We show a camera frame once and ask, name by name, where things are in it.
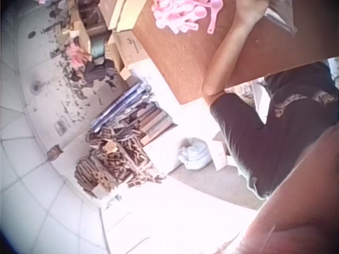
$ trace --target pink cloth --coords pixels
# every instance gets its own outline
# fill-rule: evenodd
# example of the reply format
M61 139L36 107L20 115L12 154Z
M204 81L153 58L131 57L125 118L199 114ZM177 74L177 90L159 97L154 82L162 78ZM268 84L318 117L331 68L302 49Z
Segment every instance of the pink cloth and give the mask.
M74 69L79 69L84 66L84 62L82 60L82 53L80 48L75 45L73 42L66 50L67 54L71 58L71 65Z

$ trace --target floor drain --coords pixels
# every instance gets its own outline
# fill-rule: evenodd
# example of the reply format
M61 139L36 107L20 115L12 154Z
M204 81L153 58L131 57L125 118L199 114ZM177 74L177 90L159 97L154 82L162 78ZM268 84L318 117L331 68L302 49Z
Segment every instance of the floor drain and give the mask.
M34 81L30 86L31 94L38 95L41 93L42 84L40 81Z

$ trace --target white plastic bag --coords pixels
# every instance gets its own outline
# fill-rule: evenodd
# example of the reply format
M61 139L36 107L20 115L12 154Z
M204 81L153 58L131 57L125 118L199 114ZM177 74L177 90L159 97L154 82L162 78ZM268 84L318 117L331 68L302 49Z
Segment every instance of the white plastic bag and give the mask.
M206 166L212 157L204 142L195 141L190 147L180 148L178 159L184 163L186 169L199 170Z

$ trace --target dark cloth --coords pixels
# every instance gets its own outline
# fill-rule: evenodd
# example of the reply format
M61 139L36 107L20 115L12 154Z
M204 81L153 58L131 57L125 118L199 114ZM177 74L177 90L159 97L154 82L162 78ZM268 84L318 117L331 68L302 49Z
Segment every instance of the dark cloth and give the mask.
M105 59L101 65L88 61L85 66L84 79L87 83L91 83L106 76L113 76L114 74L114 62L112 60Z
M225 94L211 106L230 154L247 179L248 188L267 198L288 176L305 149L338 122L338 101L314 100L319 91L338 96L329 68L315 63L284 71L266 79L271 95L266 124L255 109L236 94ZM292 95L293 101L277 116L276 107Z

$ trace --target wooden table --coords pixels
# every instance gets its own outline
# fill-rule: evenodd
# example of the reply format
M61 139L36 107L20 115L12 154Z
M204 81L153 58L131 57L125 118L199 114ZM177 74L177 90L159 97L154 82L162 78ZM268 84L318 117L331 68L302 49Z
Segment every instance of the wooden table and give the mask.
M198 22L198 31L186 34L158 29L152 2L145 4L133 32L180 104L200 98L204 72L233 21L235 0L224 0L213 35L206 32L209 18ZM293 11L296 35L266 19L259 21L240 55L232 84L339 56L339 1L294 0Z

